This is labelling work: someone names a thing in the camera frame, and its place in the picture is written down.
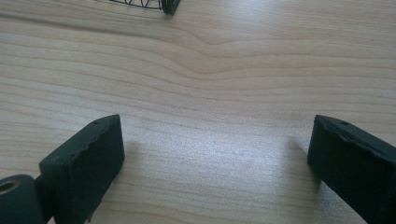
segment wood grain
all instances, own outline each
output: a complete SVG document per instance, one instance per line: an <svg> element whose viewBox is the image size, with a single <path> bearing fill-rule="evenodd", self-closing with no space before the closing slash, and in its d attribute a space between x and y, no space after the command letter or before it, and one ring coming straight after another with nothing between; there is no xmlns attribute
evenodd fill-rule
<svg viewBox="0 0 396 224"><path fill-rule="evenodd" d="M92 223L364 223L306 165L313 118L396 145L394 1L0 2L0 178L121 115Z"/></svg>

